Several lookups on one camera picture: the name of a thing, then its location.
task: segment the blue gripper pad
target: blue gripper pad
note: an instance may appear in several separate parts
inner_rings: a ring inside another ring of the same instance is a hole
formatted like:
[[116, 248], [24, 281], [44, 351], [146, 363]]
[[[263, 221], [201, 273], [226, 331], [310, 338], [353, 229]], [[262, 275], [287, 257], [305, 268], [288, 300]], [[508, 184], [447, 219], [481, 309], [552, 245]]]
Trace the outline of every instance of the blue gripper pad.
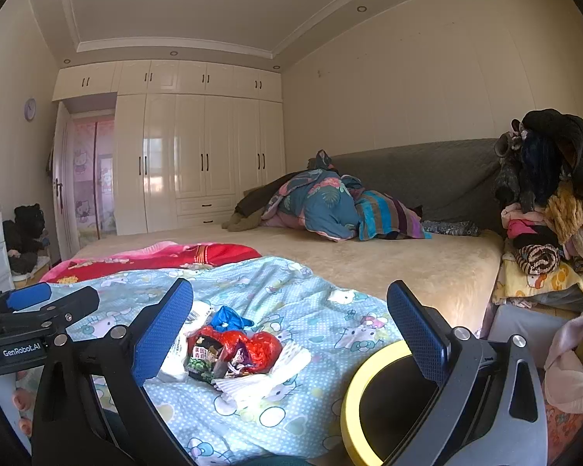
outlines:
[[387, 307], [423, 376], [442, 385], [449, 376], [445, 334], [401, 280], [389, 286]]
[[168, 350], [192, 310], [192, 301], [192, 286], [184, 279], [177, 279], [160, 301], [161, 310], [134, 347], [132, 376], [139, 387], [160, 371]]
[[11, 292], [7, 298], [7, 306], [14, 311], [23, 310], [29, 306], [48, 301], [52, 290], [45, 282]]

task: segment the beige wall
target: beige wall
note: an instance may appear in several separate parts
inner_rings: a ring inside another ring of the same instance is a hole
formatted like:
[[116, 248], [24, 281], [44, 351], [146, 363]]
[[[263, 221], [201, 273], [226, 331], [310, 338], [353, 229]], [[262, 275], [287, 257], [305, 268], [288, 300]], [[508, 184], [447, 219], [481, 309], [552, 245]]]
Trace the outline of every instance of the beige wall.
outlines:
[[284, 71], [287, 168], [320, 148], [499, 136], [547, 107], [583, 117], [572, 0], [410, 0]]
[[[57, 73], [29, 0], [7, 0], [0, 9], [0, 205], [4, 219], [13, 219], [15, 207], [40, 203], [54, 258], [58, 242], [45, 164], [56, 125], [51, 96]], [[37, 101], [31, 122], [23, 116], [28, 98]]]

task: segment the yellow ring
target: yellow ring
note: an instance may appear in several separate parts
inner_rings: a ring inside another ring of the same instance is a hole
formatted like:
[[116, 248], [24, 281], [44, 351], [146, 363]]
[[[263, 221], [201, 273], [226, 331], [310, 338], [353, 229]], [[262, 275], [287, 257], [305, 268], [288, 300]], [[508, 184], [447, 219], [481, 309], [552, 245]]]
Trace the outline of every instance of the yellow ring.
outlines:
[[372, 450], [361, 427], [361, 398], [374, 376], [408, 355], [410, 349], [403, 340], [387, 345], [362, 364], [347, 388], [341, 406], [341, 436], [355, 466], [382, 466], [382, 459]]

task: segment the white ceiling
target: white ceiling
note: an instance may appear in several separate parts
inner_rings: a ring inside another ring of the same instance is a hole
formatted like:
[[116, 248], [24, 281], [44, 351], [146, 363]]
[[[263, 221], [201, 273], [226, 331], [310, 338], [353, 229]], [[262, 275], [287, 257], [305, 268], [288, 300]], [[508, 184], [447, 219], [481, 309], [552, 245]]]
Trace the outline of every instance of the white ceiling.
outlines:
[[[361, 14], [356, 6], [371, 1]], [[290, 64], [403, 0], [31, 0], [61, 66], [135, 57]]]

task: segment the red blanket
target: red blanket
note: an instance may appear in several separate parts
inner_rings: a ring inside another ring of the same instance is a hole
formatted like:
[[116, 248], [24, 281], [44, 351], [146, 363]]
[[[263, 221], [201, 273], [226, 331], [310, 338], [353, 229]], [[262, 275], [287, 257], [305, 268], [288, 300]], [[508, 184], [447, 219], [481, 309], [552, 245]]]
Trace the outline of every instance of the red blanket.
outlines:
[[195, 263], [222, 266], [260, 256], [255, 249], [231, 243], [179, 245], [174, 242], [160, 242], [146, 249], [122, 252], [104, 259], [63, 261], [46, 273], [41, 282], [73, 284], [120, 271], [181, 268]]

